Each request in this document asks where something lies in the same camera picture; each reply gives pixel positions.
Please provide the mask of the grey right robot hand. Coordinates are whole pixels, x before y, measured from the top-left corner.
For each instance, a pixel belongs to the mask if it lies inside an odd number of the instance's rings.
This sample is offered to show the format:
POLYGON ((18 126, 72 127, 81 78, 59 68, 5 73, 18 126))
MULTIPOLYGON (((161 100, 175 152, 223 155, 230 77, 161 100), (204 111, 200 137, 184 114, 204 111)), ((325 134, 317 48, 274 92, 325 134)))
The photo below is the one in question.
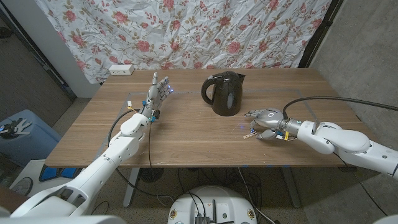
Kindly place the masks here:
POLYGON ((255 126, 261 126, 265 130, 257 134, 260 140, 271 140, 274 138, 288 140, 289 137, 296 138, 298 131, 302 125, 302 121, 284 118, 281 110, 275 108, 251 110, 244 115, 245 117, 253 117, 250 122, 251 135, 255 133, 255 126))

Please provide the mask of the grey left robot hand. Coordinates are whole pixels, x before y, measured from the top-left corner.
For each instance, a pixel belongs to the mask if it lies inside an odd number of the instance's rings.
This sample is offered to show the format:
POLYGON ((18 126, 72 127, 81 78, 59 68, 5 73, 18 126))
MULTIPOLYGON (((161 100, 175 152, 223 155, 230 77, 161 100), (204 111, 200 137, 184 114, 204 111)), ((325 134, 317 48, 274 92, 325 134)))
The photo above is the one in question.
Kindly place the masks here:
POLYGON ((152 84, 149 87, 145 103, 139 113, 147 117, 150 121, 158 119, 162 102, 173 92, 174 90, 169 85, 169 78, 165 77, 161 81, 158 81, 158 74, 154 72, 152 84))

